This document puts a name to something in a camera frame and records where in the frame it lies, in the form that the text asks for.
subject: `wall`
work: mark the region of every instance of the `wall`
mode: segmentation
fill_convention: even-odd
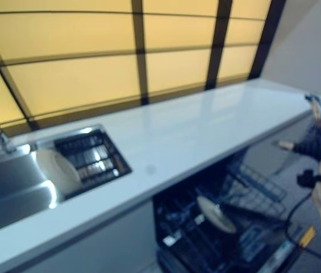
[[[321,94],[321,0],[288,0],[262,78]]]

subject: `dishwasher rack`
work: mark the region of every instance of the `dishwasher rack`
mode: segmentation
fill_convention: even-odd
[[[264,241],[283,241],[285,222],[278,217],[285,211],[286,191],[240,160],[223,165],[154,197],[160,248],[182,261],[188,272],[252,272],[252,267],[264,262],[259,254],[278,247]],[[197,205],[198,196],[219,204],[238,234],[221,234],[206,221]]]

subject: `white countertop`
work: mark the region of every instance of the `white countertop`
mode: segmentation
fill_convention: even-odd
[[[133,171],[1,229],[0,272],[294,122],[309,109],[302,93],[257,79],[16,136],[23,144],[102,124]]]

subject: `open dishwasher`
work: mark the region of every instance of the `open dishwasher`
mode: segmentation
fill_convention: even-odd
[[[285,196],[238,156],[204,169],[153,199],[158,263],[168,273],[283,272],[298,255],[280,219]],[[289,224],[294,238],[303,232]]]

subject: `stainless steel sink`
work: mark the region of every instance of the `stainless steel sink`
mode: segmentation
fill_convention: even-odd
[[[100,135],[99,143],[90,147],[72,145],[84,141],[88,137]],[[35,152],[41,149],[53,149],[73,161],[74,156],[83,157],[91,149],[103,146],[108,155],[106,159],[98,158],[92,165],[111,161],[112,169],[102,170],[101,173],[91,173],[90,177],[82,178],[83,188],[70,196],[62,195],[44,175],[35,160]],[[75,166],[79,171],[86,168],[83,164]],[[82,130],[57,135],[53,138],[42,139],[16,148],[11,154],[0,151],[0,228],[22,220],[44,209],[54,209],[59,203],[82,192],[107,183],[117,177],[131,172],[121,154],[113,145],[102,126],[88,127]]]

